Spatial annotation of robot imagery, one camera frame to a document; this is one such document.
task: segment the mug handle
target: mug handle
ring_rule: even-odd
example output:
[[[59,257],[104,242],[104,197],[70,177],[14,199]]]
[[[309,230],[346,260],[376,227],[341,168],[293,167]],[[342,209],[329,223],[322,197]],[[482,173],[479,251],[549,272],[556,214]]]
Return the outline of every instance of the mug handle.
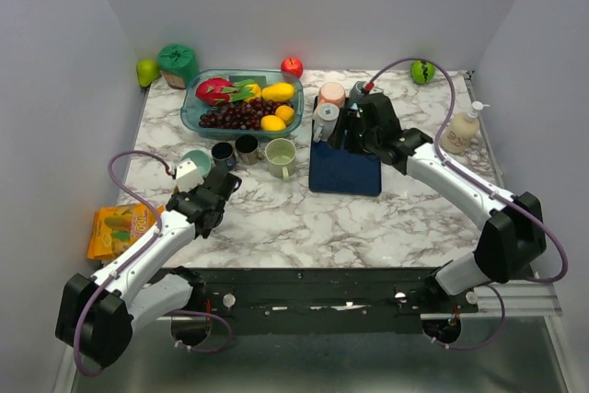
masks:
[[[319,124],[317,129],[315,130],[315,133],[313,134],[313,141],[315,143],[321,141],[321,131],[323,131],[323,125]]]

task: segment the bunch of red grapes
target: bunch of red grapes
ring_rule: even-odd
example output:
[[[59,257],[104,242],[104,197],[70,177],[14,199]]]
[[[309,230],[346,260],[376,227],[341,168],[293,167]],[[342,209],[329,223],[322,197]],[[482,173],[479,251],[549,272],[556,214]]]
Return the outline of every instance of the bunch of red grapes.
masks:
[[[221,108],[210,109],[201,115],[199,126],[202,128],[240,129],[242,131],[259,130],[262,117],[272,115],[279,106],[286,105],[294,108],[289,101],[276,103],[272,100],[265,101],[254,98],[249,103],[228,103]]]

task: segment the dark blue tray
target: dark blue tray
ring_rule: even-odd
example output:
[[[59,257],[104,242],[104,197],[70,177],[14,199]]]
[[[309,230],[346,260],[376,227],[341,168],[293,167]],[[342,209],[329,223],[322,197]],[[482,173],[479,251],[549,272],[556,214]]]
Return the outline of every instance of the dark blue tray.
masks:
[[[313,143],[311,140],[309,189],[313,192],[378,196],[382,191],[380,160],[377,156],[351,154],[343,148],[331,149],[327,142]]]

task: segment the orange food bag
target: orange food bag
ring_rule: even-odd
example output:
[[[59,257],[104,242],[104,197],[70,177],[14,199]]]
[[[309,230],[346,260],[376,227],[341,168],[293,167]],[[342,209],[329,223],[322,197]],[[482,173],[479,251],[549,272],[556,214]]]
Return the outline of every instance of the orange food bag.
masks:
[[[157,211],[161,214],[164,209],[160,206]],[[101,208],[94,214],[87,257],[91,260],[114,260],[155,222],[156,217],[142,204]]]

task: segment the orange package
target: orange package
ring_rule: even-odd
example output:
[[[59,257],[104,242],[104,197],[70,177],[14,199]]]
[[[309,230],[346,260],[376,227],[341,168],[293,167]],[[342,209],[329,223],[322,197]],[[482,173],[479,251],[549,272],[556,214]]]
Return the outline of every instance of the orange package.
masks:
[[[165,207],[157,211],[161,214]],[[156,217],[142,204],[103,207],[94,215],[87,257],[114,260],[149,230]]]

